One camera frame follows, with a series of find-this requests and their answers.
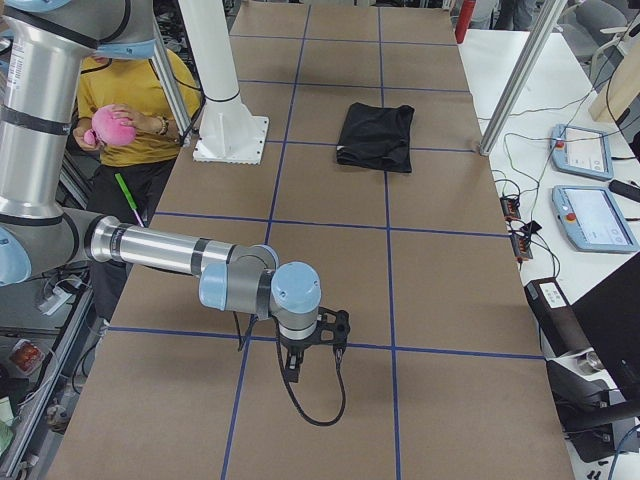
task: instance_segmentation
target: hand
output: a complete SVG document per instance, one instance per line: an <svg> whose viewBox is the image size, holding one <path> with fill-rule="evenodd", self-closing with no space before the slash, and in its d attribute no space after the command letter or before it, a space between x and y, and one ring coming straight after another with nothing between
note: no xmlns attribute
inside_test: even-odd
<svg viewBox="0 0 640 480"><path fill-rule="evenodd" d="M147 133L156 133L162 128L162 120L157 117L147 117L129 105L114 105L111 111L113 118L122 119L122 125L135 127L137 130Z"/></svg>
<svg viewBox="0 0 640 480"><path fill-rule="evenodd" d="M97 152L102 147L104 147L102 142L98 141L94 145L92 145L84 141L84 134L89 130L90 126L91 121L89 121L89 126L79 123L78 126L73 129L73 138L75 138L78 146L85 152Z"/></svg>

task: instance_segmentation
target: folded black cloth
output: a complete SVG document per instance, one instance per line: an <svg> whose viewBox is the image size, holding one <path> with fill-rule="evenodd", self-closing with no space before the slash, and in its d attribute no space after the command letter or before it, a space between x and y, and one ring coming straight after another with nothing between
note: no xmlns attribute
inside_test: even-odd
<svg viewBox="0 0 640 480"><path fill-rule="evenodd" d="M338 163L410 173L409 130L413 112L409 105L398 108L351 105L338 141Z"/></svg>

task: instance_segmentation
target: red fire extinguisher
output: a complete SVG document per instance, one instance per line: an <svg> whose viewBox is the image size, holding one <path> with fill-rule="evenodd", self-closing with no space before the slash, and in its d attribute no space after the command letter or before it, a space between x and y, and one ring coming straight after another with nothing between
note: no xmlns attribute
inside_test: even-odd
<svg viewBox="0 0 640 480"><path fill-rule="evenodd" d="M460 16L458 17L458 23L456 24L456 42L458 43L462 43L464 41L464 36L467 34L475 6L476 0L464 0L464 2L462 2Z"/></svg>

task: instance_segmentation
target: aluminum pole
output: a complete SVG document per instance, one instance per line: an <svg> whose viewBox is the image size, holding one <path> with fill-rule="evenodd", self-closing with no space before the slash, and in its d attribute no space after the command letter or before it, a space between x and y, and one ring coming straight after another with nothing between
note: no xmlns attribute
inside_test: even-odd
<svg viewBox="0 0 640 480"><path fill-rule="evenodd" d="M180 135L183 135L184 132L187 131L187 128L189 128L191 117L187 112L184 98L178 87L178 82L174 77L171 62L169 61L167 50L162 40L162 34L160 33L160 28L155 18L153 19L153 33L156 41L153 49L153 58L151 59L153 68L156 69L162 89L167 96L167 101L178 125L178 131ZM185 138L185 144L188 144L188 141L189 138Z"/></svg>
<svg viewBox="0 0 640 480"><path fill-rule="evenodd" d="M566 3L567 0L547 0L544 2L538 20L533 26L533 31L529 34L496 109L491 115L491 121L480 142L480 155L491 153Z"/></svg>

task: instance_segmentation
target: power strip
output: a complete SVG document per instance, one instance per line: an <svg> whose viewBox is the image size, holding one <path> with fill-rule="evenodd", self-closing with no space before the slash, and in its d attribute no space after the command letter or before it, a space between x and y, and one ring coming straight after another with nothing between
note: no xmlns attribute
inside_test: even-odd
<svg viewBox="0 0 640 480"><path fill-rule="evenodd" d="M46 297L41 299L36 305L38 310L44 315L53 315L73 296L73 293L67 292L64 287L68 286L71 287L69 290L75 290L79 288L82 283L82 280L75 275L69 275L67 278L58 281L51 293L48 295L45 294Z"/></svg>
<svg viewBox="0 0 640 480"><path fill-rule="evenodd" d="M510 220L521 220L520 210L518 209L517 200L509 197L500 197L500 206L502 207L502 213L504 219L508 222Z"/></svg>
<svg viewBox="0 0 640 480"><path fill-rule="evenodd" d="M510 240L511 247L513 248L513 253L516 256L518 262L524 262L533 258L533 253L531 252L531 248L529 247L529 242L527 241L523 233L511 232Z"/></svg>

